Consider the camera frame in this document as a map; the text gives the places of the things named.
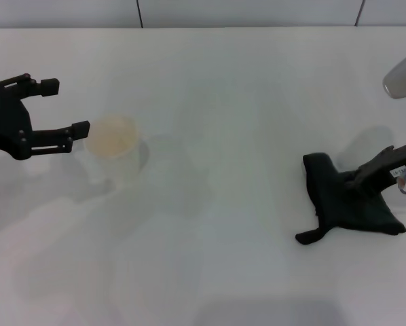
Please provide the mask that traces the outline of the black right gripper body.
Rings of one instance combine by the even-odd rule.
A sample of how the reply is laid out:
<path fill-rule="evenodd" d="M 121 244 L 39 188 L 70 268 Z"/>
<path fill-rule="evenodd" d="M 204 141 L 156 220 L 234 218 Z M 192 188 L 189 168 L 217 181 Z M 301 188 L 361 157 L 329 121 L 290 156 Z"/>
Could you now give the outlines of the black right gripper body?
<path fill-rule="evenodd" d="M 397 177 L 406 169 L 406 145 L 397 149 L 387 147 L 358 169 L 362 171 L 363 181 L 379 184 L 384 191 L 395 185 Z"/>

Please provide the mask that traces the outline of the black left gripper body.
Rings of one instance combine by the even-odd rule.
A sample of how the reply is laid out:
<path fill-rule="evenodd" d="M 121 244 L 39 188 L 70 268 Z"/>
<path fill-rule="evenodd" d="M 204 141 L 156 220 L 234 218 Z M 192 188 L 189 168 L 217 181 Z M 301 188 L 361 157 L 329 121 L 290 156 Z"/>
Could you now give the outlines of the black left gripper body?
<path fill-rule="evenodd" d="M 28 86 L 29 80 L 0 81 L 0 150 L 15 160 L 31 156 L 31 119 L 21 101 Z"/>

